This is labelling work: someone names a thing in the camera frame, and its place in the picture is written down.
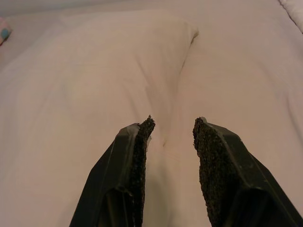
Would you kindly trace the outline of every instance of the white fabric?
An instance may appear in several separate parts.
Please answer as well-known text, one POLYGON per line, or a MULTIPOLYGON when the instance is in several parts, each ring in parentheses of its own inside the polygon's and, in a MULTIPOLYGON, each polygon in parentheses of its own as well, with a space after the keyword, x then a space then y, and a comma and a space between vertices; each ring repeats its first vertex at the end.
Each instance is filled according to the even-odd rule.
POLYGON ((303 32, 303 1, 302 0, 280 0, 291 19, 303 32))
MULTIPOLYGON (((0 48, 0 69, 65 16, 154 8, 169 9, 197 24, 200 35, 181 72, 173 127, 160 157, 151 155, 157 141, 153 132, 144 226, 211 226, 193 147, 192 129, 199 116, 237 133, 303 215, 303 35, 277 0, 140 0, 12 17, 9 22, 19 33, 0 48), (11 51, 2 54, 7 48, 11 51)), ((59 212, 62 219, 55 226, 67 226, 74 205, 59 212)))
POLYGON ((0 225, 68 226, 119 129, 149 114, 157 128, 148 156, 160 164, 195 33, 163 10, 63 17, 8 63, 0 72, 0 225))

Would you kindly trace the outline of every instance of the cushion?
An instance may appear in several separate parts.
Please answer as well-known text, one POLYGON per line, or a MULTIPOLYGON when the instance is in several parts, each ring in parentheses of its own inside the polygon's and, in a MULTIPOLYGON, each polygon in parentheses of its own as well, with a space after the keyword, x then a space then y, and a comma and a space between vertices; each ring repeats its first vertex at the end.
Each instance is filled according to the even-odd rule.
POLYGON ((88 173, 119 129, 149 114, 152 174, 196 33, 162 10, 66 16, 7 65, 0 72, 1 226, 68 226, 88 173))

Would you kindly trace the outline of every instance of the white bedsheet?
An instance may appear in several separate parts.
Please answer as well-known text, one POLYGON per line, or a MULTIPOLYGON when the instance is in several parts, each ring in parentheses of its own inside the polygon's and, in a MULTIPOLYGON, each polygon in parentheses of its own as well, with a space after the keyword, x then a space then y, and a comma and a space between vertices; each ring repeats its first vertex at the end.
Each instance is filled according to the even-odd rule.
POLYGON ((185 17, 200 35, 181 73, 166 168, 157 176, 169 183, 169 193, 147 179, 147 193, 159 195, 153 201, 158 218, 145 215, 144 226, 210 226, 193 147, 199 116, 237 133, 303 215, 303 35, 276 0, 132 1, 13 17, 11 25, 26 39, 1 56, 0 69, 62 15, 151 8, 185 17))

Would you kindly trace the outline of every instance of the pillow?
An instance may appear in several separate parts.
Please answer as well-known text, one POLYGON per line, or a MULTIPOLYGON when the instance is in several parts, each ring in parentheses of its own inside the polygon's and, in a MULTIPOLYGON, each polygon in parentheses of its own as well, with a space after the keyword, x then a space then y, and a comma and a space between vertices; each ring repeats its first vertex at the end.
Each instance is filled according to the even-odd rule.
POLYGON ((157 176, 195 34, 162 10, 64 17, 7 65, 0 72, 0 225, 68 226, 93 165, 121 128, 149 114, 156 121, 146 173, 152 203, 148 179, 157 176))
POLYGON ((11 28, 8 23, 0 17, 0 45, 7 40, 11 33, 11 28))

